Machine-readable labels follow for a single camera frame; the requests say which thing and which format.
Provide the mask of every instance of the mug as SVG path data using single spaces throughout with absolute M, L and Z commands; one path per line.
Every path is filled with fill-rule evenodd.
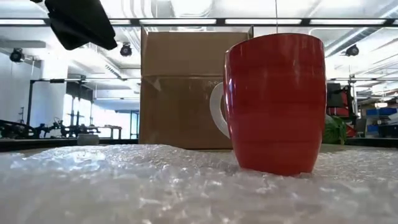
M 230 137 L 239 165 L 278 175 L 313 170 L 325 110 L 323 43 L 305 34 L 265 35 L 231 47 L 223 82 L 210 96 L 213 120 Z

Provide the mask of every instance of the ceiling light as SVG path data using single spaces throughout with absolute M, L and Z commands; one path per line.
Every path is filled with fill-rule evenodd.
M 110 19 L 112 25 L 130 25 L 131 21 L 129 19 Z
M 385 108 L 387 106 L 388 106 L 387 103 L 375 103 L 374 104 L 374 107 L 376 107 L 376 108 Z
M 94 100 L 139 100 L 139 97 L 103 97 L 94 98 Z
M 45 25 L 42 19 L 0 19 L 1 25 Z
M 299 24 L 301 19 L 226 19 L 225 24 Z
M 327 24 L 327 25 L 379 25 L 384 23 L 384 19 L 312 19 L 311 24 Z
M 195 25 L 205 25 L 205 24 L 216 24 L 216 19 L 140 19 L 140 24 L 146 25 L 164 25 L 164 24 L 195 24 Z

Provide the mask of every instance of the bubble wrap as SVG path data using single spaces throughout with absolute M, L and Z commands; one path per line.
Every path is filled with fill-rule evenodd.
M 0 154 L 0 223 L 398 223 L 398 152 L 321 153 L 313 174 L 170 146 Z

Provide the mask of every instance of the white mug handle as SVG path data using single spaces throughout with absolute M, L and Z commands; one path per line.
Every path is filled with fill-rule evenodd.
M 211 117 L 213 118 L 214 123 L 216 124 L 217 128 L 228 138 L 229 131 L 228 131 L 228 124 L 225 121 L 223 114 L 221 112 L 221 99 L 224 95 L 224 86 L 223 83 L 217 84 L 210 95 L 210 113 Z

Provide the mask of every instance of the wall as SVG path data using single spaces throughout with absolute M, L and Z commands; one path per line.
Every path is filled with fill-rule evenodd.
M 31 71 L 31 65 L 13 63 L 8 55 L 0 53 L 0 119 L 18 121 L 21 118 L 18 113 L 24 107 L 26 122 Z M 39 75 L 40 69 L 34 67 L 32 78 Z
M 96 100 L 94 104 L 106 110 L 139 110 L 139 101 Z
M 40 78 L 67 78 L 68 76 L 68 64 L 57 57 L 42 60 L 40 68 Z M 62 119 L 66 89 L 66 83 L 37 82 L 34 84 L 31 126 L 36 127 L 40 123 L 51 125 L 54 118 Z

